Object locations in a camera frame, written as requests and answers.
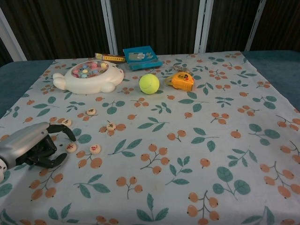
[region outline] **round token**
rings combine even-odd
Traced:
[[[65,119],[61,122],[63,125],[66,125],[67,127],[71,126],[72,121],[70,119]]]
[[[106,129],[108,131],[113,131],[113,130],[115,130],[115,128],[116,128],[116,125],[114,123],[109,123],[106,125]]]
[[[93,154],[93,155],[96,155],[98,153],[101,152],[101,146],[98,145],[98,144],[94,144],[90,147],[90,152]]]
[[[70,143],[66,147],[67,153],[72,153],[75,152],[76,150],[77,150],[77,145],[75,143]]]
[[[86,111],[86,114],[89,115],[89,116],[93,116],[93,115],[96,114],[96,110],[93,109],[93,108],[88,109],[88,110]]]

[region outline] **white plastic toy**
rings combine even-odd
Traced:
[[[112,92],[123,78],[124,72],[116,64],[92,60],[72,67],[65,75],[54,73],[53,84],[61,90],[86,95]]]

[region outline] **white frame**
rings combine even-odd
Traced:
[[[105,23],[109,52],[112,55],[118,55],[116,34],[114,32],[113,14],[110,0],[101,0],[101,6]]]
[[[266,1],[267,0],[261,0],[259,5],[258,5],[257,12],[256,12],[256,15],[255,15],[253,24],[252,24],[251,32],[249,34],[248,41],[246,43],[246,47],[245,47],[246,52],[250,51],[250,49],[251,49],[251,45],[252,45],[256,30],[257,30],[258,23],[259,23],[259,21],[261,19],[261,16],[263,14],[263,8],[264,8],[264,5],[266,4]]]
[[[14,62],[27,61],[22,48],[20,47],[8,21],[0,8],[0,38]]]

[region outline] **white pole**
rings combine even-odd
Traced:
[[[5,15],[0,8],[0,38],[2,39],[7,51],[14,62],[16,61],[27,61],[22,48],[20,47],[13,31],[8,24]]]

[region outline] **dark curtain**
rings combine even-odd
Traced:
[[[28,60],[109,53],[100,0],[0,0]]]
[[[119,54],[150,45],[156,54],[193,53],[200,0],[111,0]]]
[[[260,0],[214,0],[206,51],[244,51]]]
[[[0,38],[0,67],[4,66],[5,64],[8,64],[12,61],[13,60],[10,57],[10,54],[8,53],[2,39]]]
[[[267,0],[251,50],[300,51],[299,0]]]

